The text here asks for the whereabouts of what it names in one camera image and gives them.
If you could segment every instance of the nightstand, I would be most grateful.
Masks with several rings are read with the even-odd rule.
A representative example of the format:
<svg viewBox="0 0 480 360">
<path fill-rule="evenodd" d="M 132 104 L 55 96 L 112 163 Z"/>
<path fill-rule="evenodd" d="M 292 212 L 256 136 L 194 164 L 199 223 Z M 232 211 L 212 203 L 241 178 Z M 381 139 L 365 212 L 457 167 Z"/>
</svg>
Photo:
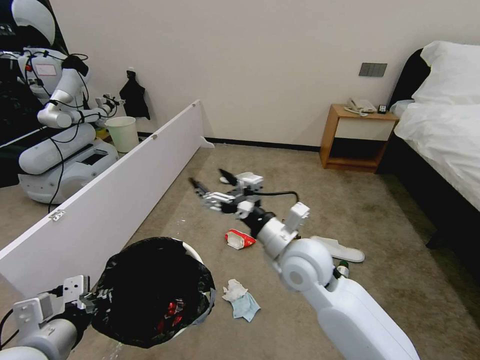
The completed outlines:
<svg viewBox="0 0 480 360">
<path fill-rule="evenodd" d="M 361 117 L 333 104 L 321 140 L 324 169 L 375 173 L 399 121 L 391 112 Z"/>
</svg>

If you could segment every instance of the wall switch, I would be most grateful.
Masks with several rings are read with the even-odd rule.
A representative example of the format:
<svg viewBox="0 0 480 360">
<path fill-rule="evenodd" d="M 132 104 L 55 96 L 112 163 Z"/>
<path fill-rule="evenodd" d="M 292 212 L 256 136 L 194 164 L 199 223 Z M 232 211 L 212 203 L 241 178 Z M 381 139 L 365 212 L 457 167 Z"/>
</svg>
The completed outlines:
<svg viewBox="0 0 480 360">
<path fill-rule="evenodd" d="M 385 74 L 386 63 L 362 62 L 358 76 L 381 78 Z"/>
</svg>

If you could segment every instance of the black headboard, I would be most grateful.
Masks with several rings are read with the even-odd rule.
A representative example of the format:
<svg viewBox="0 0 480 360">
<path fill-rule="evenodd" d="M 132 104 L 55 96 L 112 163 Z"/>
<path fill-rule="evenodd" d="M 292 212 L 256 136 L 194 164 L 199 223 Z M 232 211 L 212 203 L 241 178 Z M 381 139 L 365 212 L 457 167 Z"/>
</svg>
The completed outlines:
<svg viewBox="0 0 480 360">
<path fill-rule="evenodd" d="M 420 57 L 422 49 L 415 51 L 406 61 L 391 95 L 388 108 L 400 100 L 409 100 L 430 74 L 430 67 Z"/>
</svg>

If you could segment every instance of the telephone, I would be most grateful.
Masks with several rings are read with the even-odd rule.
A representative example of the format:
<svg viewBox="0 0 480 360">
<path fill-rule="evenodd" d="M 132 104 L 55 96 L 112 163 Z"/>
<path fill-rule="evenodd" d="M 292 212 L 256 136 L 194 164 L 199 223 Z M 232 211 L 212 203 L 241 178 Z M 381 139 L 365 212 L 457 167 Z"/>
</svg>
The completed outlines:
<svg viewBox="0 0 480 360">
<path fill-rule="evenodd" d="M 344 109 L 363 117 L 377 112 L 377 109 L 370 101 L 358 99 L 356 97 L 349 98 Z"/>
</svg>

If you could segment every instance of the blue face mask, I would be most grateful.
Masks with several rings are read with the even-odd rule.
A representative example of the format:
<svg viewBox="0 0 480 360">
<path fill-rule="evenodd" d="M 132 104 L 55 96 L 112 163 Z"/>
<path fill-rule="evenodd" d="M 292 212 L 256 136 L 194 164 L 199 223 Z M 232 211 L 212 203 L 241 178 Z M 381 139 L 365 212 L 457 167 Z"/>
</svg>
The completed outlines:
<svg viewBox="0 0 480 360">
<path fill-rule="evenodd" d="M 231 306 L 233 307 L 234 319 L 244 318 L 248 322 L 251 322 L 257 311 L 261 309 L 249 292 L 232 301 Z"/>
</svg>

